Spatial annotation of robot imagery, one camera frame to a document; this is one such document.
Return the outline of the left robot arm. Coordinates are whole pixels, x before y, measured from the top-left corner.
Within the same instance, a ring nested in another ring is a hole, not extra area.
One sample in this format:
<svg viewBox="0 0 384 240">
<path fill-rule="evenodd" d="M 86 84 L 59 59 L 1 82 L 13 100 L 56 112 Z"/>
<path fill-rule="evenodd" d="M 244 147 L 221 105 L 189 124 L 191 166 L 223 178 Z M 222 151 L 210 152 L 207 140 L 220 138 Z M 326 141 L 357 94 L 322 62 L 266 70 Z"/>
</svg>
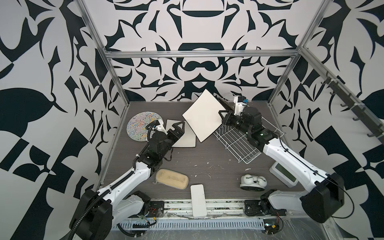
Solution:
<svg viewBox="0 0 384 240">
<path fill-rule="evenodd" d="M 147 214 L 150 197 L 134 189 L 159 170 L 166 154 L 184 135 L 185 122 L 177 122 L 166 131 L 163 123 L 156 120 L 146 130 L 147 143 L 136 155 L 132 168 L 111 184 L 97 191 L 87 190 L 81 196 L 69 225 L 68 240 L 75 236 L 82 240 L 104 240 L 126 218 Z"/>
</svg>

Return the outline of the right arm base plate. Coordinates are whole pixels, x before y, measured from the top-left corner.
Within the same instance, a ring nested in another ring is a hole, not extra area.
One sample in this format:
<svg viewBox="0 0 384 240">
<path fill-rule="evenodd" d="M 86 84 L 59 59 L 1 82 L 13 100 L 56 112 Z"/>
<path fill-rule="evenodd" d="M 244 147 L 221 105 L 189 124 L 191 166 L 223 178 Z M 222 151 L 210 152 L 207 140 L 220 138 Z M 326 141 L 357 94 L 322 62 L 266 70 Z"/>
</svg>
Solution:
<svg viewBox="0 0 384 240">
<path fill-rule="evenodd" d="M 244 213 L 248 217 L 256 216 L 286 216 L 287 210 L 277 210 L 267 200 L 245 200 Z"/>
</svg>

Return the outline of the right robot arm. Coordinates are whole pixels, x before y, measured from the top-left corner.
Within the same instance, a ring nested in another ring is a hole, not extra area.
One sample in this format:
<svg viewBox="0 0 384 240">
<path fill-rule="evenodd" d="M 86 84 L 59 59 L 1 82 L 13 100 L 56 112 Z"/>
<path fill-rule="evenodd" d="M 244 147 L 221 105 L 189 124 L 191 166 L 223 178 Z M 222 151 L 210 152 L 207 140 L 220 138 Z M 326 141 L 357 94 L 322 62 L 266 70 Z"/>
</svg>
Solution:
<svg viewBox="0 0 384 240">
<path fill-rule="evenodd" d="M 233 111 L 220 110 L 223 125 L 242 134 L 260 152 L 283 166 L 304 187 L 301 192 L 270 190 L 261 196 L 259 211 L 271 215 L 278 210 L 306 213 L 312 220 L 325 223 L 345 204 L 347 192 L 344 180 L 337 173 L 328 174 L 312 165 L 283 143 L 278 132 L 262 125 L 262 117 L 256 108 Z"/>
</svg>

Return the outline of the colourful speckled round plate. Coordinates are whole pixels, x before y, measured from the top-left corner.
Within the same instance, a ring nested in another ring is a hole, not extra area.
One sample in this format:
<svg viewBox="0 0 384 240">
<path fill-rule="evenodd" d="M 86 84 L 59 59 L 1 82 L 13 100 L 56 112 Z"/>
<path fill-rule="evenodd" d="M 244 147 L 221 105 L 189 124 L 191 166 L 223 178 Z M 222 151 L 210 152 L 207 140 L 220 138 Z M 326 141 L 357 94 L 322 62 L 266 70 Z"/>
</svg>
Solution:
<svg viewBox="0 0 384 240">
<path fill-rule="evenodd" d="M 136 114 L 127 123 L 126 131 L 128 136 L 134 141 L 146 142 L 148 138 L 146 126 L 156 120 L 163 120 L 163 118 L 155 112 Z"/>
</svg>

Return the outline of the white square plate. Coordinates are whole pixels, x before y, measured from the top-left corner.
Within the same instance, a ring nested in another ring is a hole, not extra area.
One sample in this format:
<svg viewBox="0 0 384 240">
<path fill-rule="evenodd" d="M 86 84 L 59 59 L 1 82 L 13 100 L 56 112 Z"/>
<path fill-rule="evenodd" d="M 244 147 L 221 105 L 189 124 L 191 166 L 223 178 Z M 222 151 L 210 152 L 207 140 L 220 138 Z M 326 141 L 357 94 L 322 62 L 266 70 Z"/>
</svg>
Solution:
<svg viewBox="0 0 384 240">
<path fill-rule="evenodd" d="M 182 116 L 202 143 L 221 126 L 219 111 L 225 110 L 208 90 L 204 90 Z"/>
<path fill-rule="evenodd" d="M 170 120 L 168 119 L 166 121 L 166 131 L 169 129 L 174 130 L 175 128 L 172 127 L 173 124 L 178 123 L 179 120 Z M 184 121 L 185 123 L 185 133 L 183 136 L 173 145 L 173 148 L 194 148 L 196 147 L 196 135 L 193 132 L 192 128 L 189 126 L 189 124 Z"/>
</svg>

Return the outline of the floral square plate black rim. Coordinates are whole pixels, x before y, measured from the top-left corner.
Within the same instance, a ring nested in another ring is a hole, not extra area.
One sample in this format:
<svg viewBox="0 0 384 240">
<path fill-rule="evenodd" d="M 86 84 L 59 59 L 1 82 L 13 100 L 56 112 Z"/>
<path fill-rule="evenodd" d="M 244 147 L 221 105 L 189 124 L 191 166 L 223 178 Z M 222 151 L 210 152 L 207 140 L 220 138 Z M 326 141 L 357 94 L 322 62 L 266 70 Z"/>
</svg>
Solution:
<svg viewBox="0 0 384 240">
<path fill-rule="evenodd" d="M 224 113 L 224 112 L 235 112 L 235 107 L 230 105 L 228 101 L 223 99 L 222 97 L 216 95 L 215 98 L 218 100 L 218 102 L 222 105 L 223 109 L 219 110 L 219 113 Z"/>
</svg>

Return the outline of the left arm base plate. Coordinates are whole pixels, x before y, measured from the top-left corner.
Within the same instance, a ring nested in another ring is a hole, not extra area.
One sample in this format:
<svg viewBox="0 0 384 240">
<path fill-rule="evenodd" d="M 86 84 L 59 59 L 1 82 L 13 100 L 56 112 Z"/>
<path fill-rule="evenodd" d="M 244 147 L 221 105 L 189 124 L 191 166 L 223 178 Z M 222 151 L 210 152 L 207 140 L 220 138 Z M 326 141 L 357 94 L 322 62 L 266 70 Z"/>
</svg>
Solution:
<svg viewBox="0 0 384 240">
<path fill-rule="evenodd" d="M 164 214 L 165 202 L 164 201 L 151 201 L 149 208 L 145 214 L 147 218 L 158 218 Z"/>
</svg>

